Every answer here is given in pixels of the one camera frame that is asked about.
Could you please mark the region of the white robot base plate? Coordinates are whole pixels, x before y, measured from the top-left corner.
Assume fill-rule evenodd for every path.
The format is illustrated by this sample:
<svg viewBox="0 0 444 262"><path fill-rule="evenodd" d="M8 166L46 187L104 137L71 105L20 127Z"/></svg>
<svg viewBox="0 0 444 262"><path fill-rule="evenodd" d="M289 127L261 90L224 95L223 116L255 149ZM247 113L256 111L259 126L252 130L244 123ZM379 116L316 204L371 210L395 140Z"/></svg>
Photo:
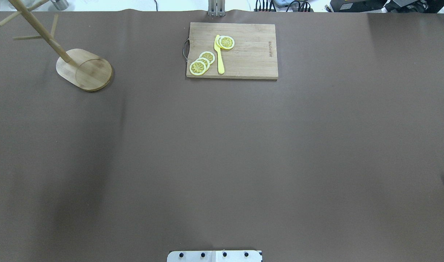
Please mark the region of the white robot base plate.
<svg viewBox="0 0 444 262"><path fill-rule="evenodd" d="M171 251L167 262L263 262L258 250Z"/></svg>

